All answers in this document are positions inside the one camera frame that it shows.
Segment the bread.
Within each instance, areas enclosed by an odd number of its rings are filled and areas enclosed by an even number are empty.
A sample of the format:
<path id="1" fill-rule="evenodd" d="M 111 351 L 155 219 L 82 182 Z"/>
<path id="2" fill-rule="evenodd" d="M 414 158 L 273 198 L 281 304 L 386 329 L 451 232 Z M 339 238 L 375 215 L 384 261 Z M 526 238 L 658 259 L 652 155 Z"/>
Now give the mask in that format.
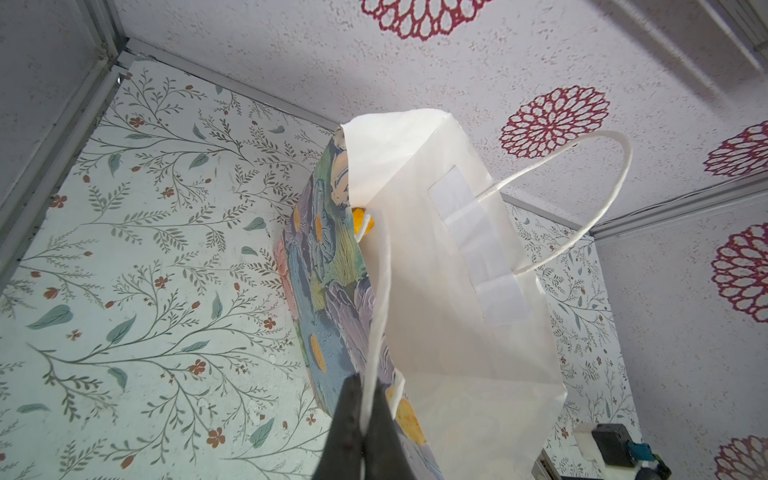
<path id="1" fill-rule="evenodd" d="M 353 208 L 353 233 L 356 238 L 361 239 L 367 235 L 374 227 L 373 216 L 364 208 Z"/>

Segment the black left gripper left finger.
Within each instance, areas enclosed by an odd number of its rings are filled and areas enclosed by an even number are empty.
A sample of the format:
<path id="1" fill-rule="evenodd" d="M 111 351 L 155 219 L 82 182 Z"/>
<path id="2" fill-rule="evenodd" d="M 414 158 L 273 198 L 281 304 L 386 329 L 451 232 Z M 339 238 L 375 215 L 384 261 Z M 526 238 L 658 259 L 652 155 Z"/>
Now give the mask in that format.
<path id="1" fill-rule="evenodd" d="M 347 377 L 342 385 L 326 443 L 314 480 L 359 480 L 362 465 L 360 407 L 361 380 L 358 374 Z"/>

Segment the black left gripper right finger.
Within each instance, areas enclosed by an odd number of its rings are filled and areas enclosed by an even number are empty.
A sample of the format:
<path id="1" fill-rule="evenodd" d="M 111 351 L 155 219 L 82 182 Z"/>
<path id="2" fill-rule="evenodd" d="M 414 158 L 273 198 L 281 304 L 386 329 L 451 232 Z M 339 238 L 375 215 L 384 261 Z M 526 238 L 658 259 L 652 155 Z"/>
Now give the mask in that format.
<path id="1" fill-rule="evenodd" d="M 381 382 L 373 396 L 371 418 L 363 437 L 365 480 L 414 480 L 407 457 L 399 440 L 396 423 Z"/>

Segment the floral paper bag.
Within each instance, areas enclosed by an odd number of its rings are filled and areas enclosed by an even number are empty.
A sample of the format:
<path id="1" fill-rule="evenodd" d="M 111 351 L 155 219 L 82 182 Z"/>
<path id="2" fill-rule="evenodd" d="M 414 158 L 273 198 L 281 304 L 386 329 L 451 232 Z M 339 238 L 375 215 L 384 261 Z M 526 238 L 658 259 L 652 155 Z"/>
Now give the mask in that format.
<path id="1" fill-rule="evenodd" d="M 419 479 L 528 479 L 564 406 L 545 291 L 468 136 L 435 109 L 331 137 L 275 257 L 318 406 L 384 385 Z M 363 238 L 353 208 L 373 216 Z"/>

